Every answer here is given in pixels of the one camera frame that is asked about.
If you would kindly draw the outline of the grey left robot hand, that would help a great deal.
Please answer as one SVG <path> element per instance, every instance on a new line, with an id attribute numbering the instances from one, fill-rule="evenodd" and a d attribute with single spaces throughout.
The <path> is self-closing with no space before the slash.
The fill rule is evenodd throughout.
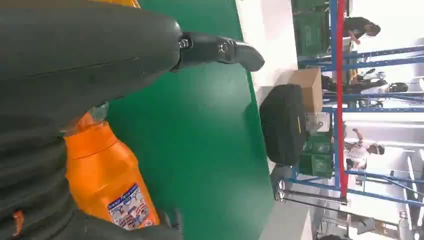
<path id="1" fill-rule="evenodd" d="M 206 63 L 264 65 L 251 45 L 167 15 L 90 0 L 0 3 L 0 142 L 53 136 L 90 108 Z"/>

